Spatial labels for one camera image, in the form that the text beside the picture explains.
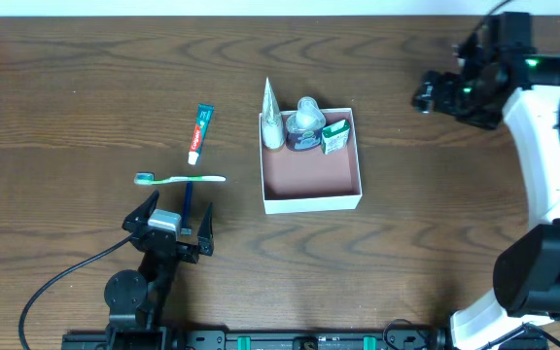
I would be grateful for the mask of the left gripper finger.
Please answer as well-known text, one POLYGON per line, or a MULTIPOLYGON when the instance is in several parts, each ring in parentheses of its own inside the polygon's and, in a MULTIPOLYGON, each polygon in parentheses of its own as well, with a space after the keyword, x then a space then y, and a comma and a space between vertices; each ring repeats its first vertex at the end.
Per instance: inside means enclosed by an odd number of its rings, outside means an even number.
POLYGON ((137 229, 146 226, 157 208, 158 199, 159 191, 155 190, 142 204, 124 218, 122 228, 129 233, 134 233, 137 229))
POLYGON ((212 256, 214 253, 214 236, 212 228, 213 204, 210 203, 206 209, 204 218, 197 233, 199 254, 212 256))

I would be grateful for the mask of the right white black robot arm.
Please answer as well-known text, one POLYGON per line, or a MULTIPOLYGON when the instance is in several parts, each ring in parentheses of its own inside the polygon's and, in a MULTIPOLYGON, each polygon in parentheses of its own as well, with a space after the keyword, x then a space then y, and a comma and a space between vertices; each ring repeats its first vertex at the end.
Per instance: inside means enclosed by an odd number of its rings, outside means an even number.
POLYGON ((516 147, 529 229, 498 256, 491 290, 454 312, 435 349, 546 349, 560 322, 560 57, 538 54, 532 18, 485 16, 457 49, 457 73, 425 73, 412 97, 482 129, 504 124, 516 147))

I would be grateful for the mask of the clear blue soap dispenser bottle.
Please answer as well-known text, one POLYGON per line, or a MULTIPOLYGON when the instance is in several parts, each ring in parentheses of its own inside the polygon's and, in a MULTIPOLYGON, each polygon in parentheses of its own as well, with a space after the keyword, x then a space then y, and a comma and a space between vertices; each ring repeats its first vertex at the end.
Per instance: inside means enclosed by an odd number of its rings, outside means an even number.
POLYGON ((319 146, 326 123, 316 100, 304 96, 297 104, 297 111, 285 123, 288 148, 294 152, 302 152, 319 146))

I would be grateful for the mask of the white Pantene tube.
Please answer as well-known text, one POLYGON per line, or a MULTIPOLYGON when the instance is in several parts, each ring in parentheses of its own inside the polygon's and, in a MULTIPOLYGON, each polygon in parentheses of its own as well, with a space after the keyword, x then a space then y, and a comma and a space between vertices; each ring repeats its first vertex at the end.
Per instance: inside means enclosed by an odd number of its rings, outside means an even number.
POLYGON ((262 142, 270 150, 284 146, 284 122, 269 78, 265 80, 262 101, 262 142))

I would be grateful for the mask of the small green white box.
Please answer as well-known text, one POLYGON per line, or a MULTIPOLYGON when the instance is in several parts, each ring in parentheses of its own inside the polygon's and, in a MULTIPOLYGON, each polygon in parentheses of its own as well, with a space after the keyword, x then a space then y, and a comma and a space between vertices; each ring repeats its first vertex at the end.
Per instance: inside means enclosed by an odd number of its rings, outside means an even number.
POLYGON ((329 155, 344 148, 349 139, 351 130, 350 122, 340 120, 327 125, 322 129, 322 151, 324 155, 329 155))

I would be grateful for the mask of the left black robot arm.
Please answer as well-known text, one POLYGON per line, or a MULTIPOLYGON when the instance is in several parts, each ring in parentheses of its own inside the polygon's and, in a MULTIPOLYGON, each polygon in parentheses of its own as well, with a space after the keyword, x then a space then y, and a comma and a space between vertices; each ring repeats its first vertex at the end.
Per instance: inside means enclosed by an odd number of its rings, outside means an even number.
POLYGON ((194 244, 179 240, 182 216, 157 208, 159 192, 153 192, 128 214, 122 228, 129 242, 144 257, 135 270, 126 269, 107 282, 104 298, 110 309, 106 328, 108 350, 177 348, 178 332, 163 326, 163 307, 180 263, 196 264, 214 252, 212 214, 209 205, 194 244))

